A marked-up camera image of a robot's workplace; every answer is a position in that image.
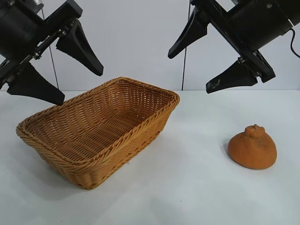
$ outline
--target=white tabletop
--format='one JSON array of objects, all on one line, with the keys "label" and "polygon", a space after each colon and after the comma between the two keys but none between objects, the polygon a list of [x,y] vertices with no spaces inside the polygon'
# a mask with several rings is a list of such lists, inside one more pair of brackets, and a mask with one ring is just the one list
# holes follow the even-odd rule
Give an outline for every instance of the white tabletop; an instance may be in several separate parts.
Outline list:
[{"label": "white tabletop", "polygon": [[[67,98],[80,92],[66,92]],[[69,183],[15,134],[50,104],[0,92],[3,225],[299,225],[300,91],[179,92],[162,134],[92,191]],[[277,163],[234,163],[231,137],[264,126]]]}]

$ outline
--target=white wall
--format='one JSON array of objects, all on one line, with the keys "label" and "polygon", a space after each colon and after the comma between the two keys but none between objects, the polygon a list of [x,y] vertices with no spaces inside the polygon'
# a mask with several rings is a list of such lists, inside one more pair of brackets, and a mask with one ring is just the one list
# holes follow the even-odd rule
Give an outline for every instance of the white wall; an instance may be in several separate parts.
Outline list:
[{"label": "white wall", "polygon": [[[45,13],[49,15],[63,2],[45,1]],[[187,22],[187,0],[76,2],[83,8],[80,21],[87,39],[105,69],[104,75],[97,77],[64,53],[54,51],[62,90],[89,90],[119,76],[181,89],[184,53],[175,60],[169,60],[167,53]]]}]

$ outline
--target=motor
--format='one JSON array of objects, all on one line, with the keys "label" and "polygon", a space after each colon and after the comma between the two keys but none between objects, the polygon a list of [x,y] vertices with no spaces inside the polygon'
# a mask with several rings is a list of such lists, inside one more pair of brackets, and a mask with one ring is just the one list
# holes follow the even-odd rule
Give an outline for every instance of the motor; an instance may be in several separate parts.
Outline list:
[{"label": "motor", "polygon": [[38,16],[41,0],[0,0],[0,89],[62,105],[64,94],[44,79],[30,64],[56,40],[58,50],[81,62],[94,74],[103,74],[103,65],[92,51],[79,18],[83,10],[67,0],[46,19]]},{"label": "motor", "polygon": [[170,59],[207,35],[211,23],[240,55],[225,72],[206,84],[207,93],[231,87],[253,86],[257,77],[265,83],[275,72],[259,49],[280,35],[293,31],[300,23],[299,0],[232,0],[235,6],[225,11],[215,0],[191,0],[195,6],[184,31],[169,50]]}]

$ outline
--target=rectangular basket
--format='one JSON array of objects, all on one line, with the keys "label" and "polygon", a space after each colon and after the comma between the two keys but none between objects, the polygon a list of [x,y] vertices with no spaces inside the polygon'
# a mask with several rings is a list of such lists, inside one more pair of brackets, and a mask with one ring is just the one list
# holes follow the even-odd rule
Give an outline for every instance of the rectangular basket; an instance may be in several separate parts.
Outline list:
[{"label": "rectangular basket", "polygon": [[18,136],[48,164],[94,189],[164,129],[179,96],[120,77],[21,122]]}]

